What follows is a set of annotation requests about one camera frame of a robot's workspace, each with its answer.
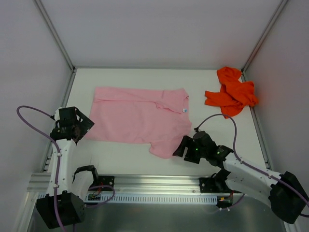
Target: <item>cable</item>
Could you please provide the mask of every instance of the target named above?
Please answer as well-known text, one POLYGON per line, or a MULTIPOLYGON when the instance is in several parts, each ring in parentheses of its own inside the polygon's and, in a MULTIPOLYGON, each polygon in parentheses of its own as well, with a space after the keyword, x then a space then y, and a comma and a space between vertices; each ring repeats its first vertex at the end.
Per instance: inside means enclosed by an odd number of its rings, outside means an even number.
POLYGON ((242 199, 244 199, 244 197, 245 197, 245 194, 243 194, 243 195, 242 195, 242 196, 238 199, 238 201, 236 201, 236 202, 235 202, 235 204, 231 205, 229 208, 232 208, 232 207, 234 207, 234 206, 238 205, 238 204, 239 204, 239 202, 241 202, 241 201, 242 201, 242 199))
POLYGON ((89 190, 98 189, 98 188, 110 188, 112 190, 112 196, 109 199, 107 199, 103 202, 100 202, 96 205, 86 205, 87 208, 95 208, 95 207, 98 207, 100 205, 106 204, 107 202, 109 202, 115 196, 115 189, 112 186, 109 186, 109 185, 93 186, 93 187, 89 188, 89 190))
POLYGON ((306 214, 300 214, 300 216, 302 216, 304 218, 309 218, 309 215, 306 215, 306 214))
POLYGON ((230 195, 227 198, 232 198, 233 199, 234 191, 231 191, 230 195))
MULTIPOLYGON (((264 171, 262 171, 262 170, 260 170, 260 169, 258 169, 258 168, 256 168, 256 167, 254 167, 254 166, 252 166, 252 165, 246 163, 245 161, 242 161, 242 160, 241 160, 240 156, 239 156, 239 155, 237 154, 237 152, 236 152, 237 126, 236 126, 235 120, 234 120, 231 116, 226 115, 226 114, 215 114, 215 115, 211 115, 211 116, 209 116, 208 118, 204 119, 204 120, 199 124, 199 126, 198 126, 197 128, 195 128, 195 130, 198 131, 199 127, 200 127, 201 125, 203 125, 204 122, 206 122, 208 119, 210 119, 210 118, 212 118, 212 117, 215 117, 215 116, 225 116, 225 117, 227 117, 227 118, 229 118, 229 119, 232 120, 232 122, 233 122, 233 124, 234 124, 234 130, 235 130, 235 133, 234 133, 234 140, 233 140, 233 150, 234 150, 234 155, 235 155, 235 157, 238 159, 238 161, 239 161, 240 163, 242 163, 242 164, 246 165, 247 167, 249 167, 249 168, 251 168, 251 169, 253 169, 253 170, 255 170, 255 171, 257 171, 257 172, 259 172, 259 173, 261 173, 261 174, 263 174, 263 175, 266 175, 267 177, 272 178, 272 179, 276 180, 277 182, 279 182, 280 184, 286 186, 286 187, 289 188, 291 191, 293 191, 301 200, 303 200, 303 201, 306 203, 306 205, 309 207, 309 202, 308 202, 308 201, 306 200, 306 198, 305 198, 303 195, 301 195, 295 188, 293 188, 293 187, 290 186, 289 184, 285 183, 284 181, 282 181, 282 180, 280 180, 280 179, 274 177, 273 175, 268 175, 267 172, 264 172, 264 171)), ((309 218, 309 215, 301 214, 301 216, 302 216, 302 217, 306 217, 306 218, 308 217, 308 218, 309 218)))
POLYGON ((208 180, 210 180, 211 178, 214 178, 215 175, 217 175, 217 173, 212 174, 208 180))
MULTIPOLYGON (((49 115, 48 113, 42 111, 42 110, 39 110, 37 108, 34 108, 34 107, 31 107, 31 106, 27 106, 27 105, 21 105, 19 106, 17 109, 16 109, 16 112, 17 112, 17 115, 19 116, 19 118, 27 125, 29 126, 30 128, 32 128, 33 130, 35 130, 36 132, 40 133, 41 135, 45 136, 46 138, 48 138, 56 147, 57 149, 57 153, 60 153, 60 147, 58 146, 58 144, 56 143, 56 141, 50 137, 49 135, 45 134, 43 131, 37 129, 36 127, 34 127, 33 125, 31 125, 30 123, 28 123, 20 114, 19 110, 21 108, 28 108, 28 109, 32 109, 32 110, 35 110, 35 111, 38 111, 42 114, 45 114, 46 116, 49 116, 50 118, 52 118, 51 115, 49 115)), ((56 176, 55 176, 55 185, 58 184, 58 177, 59 177, 59 169, 60 169, 60 156, 58 156, 58 159, 57 159, 57 169, 56 169, 56 176)), ((63 230, 63 232, 66 232, 66 229, 64 228, 62 222, 61 222, 61 219, 60 219, 60 215, 59 215, 59 212, 58 212, 58 207, 57 207, 57 188, 54 188, 54 209, 55 209, 55 215, 56 215, 56 218, 57 218, 57 222, 59 224, 59 226, 61 227, 61 229, 63 230)))
POLYGON ((101 193, 101 191, 102 191, 102 188, 98 188, 98 190, 97 190, 97 191, 95 191, 95 192, 92 194, 92 198, 97 197, 97 196, 101 193))

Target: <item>crumpled garment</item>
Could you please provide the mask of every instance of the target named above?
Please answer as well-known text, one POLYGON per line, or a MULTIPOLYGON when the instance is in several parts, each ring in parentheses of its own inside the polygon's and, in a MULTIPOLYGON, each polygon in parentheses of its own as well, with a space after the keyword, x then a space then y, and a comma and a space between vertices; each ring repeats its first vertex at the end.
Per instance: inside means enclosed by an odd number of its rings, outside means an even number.
POLYGON ((205 105, 220 106, 222 114, 238 115, 248 105, 254 107, 258 98, 254 95, 252 81, 240 82, 241 71, 235 68, 223 67, 217 71, 221 89, 219 93, 205 91, 205 105))

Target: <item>white table surface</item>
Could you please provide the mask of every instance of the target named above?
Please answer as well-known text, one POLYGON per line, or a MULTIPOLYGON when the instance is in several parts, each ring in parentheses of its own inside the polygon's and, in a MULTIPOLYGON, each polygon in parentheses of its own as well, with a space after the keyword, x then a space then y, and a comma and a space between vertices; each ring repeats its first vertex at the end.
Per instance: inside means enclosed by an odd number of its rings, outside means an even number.
MULTIPOLYGON (((189 94, 189 118, 193 128, 208 116, 220 113, 219 107, 206 106, 205 90, 219 91, 220 83, 213 70, 150 70, 150 69, 78 69, 67 106, 76 106, 89 116, 97 86, 178 89, 189 94)), ((246 107, 234 117, 238 127, 239 155, 265 166, 250 109, 246 107)), ((232 148, 234 127, 229 119, 215 117, 201 127, 218 145, 232 148)), ((74 152, 73 165, 94 164, 99 174, 210 175, 219 169, 205 159, 200 164, 180 157, 162 159, 148 150, 150 144, 124 144, 82 139, 74 152)))

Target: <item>black bracket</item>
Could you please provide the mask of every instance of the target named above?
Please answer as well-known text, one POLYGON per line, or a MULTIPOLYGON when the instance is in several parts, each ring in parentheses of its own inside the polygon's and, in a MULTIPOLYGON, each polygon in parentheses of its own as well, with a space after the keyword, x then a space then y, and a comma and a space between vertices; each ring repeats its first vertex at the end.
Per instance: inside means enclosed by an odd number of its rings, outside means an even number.
MULTIPOLYGON (((108 185, 114 187, 115 184, 115 176, 113 175, 99 175, 96 182, 94 182, 91 187, 99 186, 99 185, 108 185)), ((101 191, 112 191, 111 188, 102 188, 101 191)))
POLYGON ((199 178, 199 190, 201 193, 231 193, 232 190, 226 185, 226 177, 229 171, 221 169, 215 177, 199 178))
POLYGON ((93 127, 94 122, 80 112, 76 107, 59 109, 60 120, 50 133, 55 141, 60 139, 73 140, 76 144, 93 127))
POLYGON ((80 172, 84 172, 84 171, 88 171, 88 172, 92 173, 93 183, 96 183, 98 181, 98 173, 97 173, 95 166, 94 165, 88 165, 88 166, 83 166, 83 167, 76 169, 76 171, 74 173, 74 177, 73 177, 73 182, 75 180, 75 175, 80 173, 80 172))
POLYGON ((184 157, 185 161, 199 164, 200 159, 205 158, 212 166, 220 168, 224 168, 223 161, 229 153, 233 152, 226 146, 217 146, 205 131, 197 132, 193 138, 184 136, 173 156, 183 157, 186 147, 188 149, 184 157))
MULTIPOLYGON (((83 222, 85 219, 85 203, 73 193, 63 191, 57 195, 57 208, 64 226, 83 222)), ((59 227, 55 209, 54 196, 48 194, 37 200, 36 208, 49 229, 59 227)))
MULTIPOLYGON (((280 177, 281 181, 292 186, 306 199, 306 201, 309 201, 308 195, 294 174, 285 172, 284 174, 281 174, 280 177)), ((281 220, 294 224, 305 208, 306 203, 292 190, 280 182, 277 182, 270 187, 272 190, 270 191, 268 199, 270 200, 271 210, 281 220)))
MULTIPOLYGON (((199 189, 201 193, 231 193, 225 182, 221 182, 220 179, 216 177, 201 177, 199 180, 199 189)), ((218 203, 217 207, 219 208, 227 208, 230 207, 233 203, 233 199, 221 200, 220 196, 217 196, 218 203)))

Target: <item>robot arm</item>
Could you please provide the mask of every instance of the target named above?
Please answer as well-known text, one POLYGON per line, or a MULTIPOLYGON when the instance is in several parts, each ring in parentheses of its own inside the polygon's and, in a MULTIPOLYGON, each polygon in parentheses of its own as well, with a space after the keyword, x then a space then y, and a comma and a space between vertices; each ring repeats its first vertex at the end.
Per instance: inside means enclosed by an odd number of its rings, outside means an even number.
POLYGON ((36 204, 38 212, 50 229, 59 227, 55 214, 55 188, 59 217, 66 226, 84 220, 83 199, 89 187, 98 180, 98 173, 93 165, 77 169, 72 165, 77 143, 94 123, 75 107, 58 109, 52 118, 56 121, 56 127, 50 133, 50 137, 59 146, 60 153, 53 144, 53 165, 49 186, 46 196, 38 199, 36 204))
POLYGON ((230 189, 254 197, 269 206, 275 215, 287 223, 293 224, 296 221, 306 203, 281 182, 287 183, 309 201, 293 174, 280 174, 266 167, 256 167, 250 161, 237 157, 232 149, 217 146, 205 131, 196 130, 193 138, 184 136, 173 155, 182 157, 186 147, 188 150, 185 161, 199 163, 201 158, 205 158, 211 165, 221 168, 214 177, 218 191, 230 189))

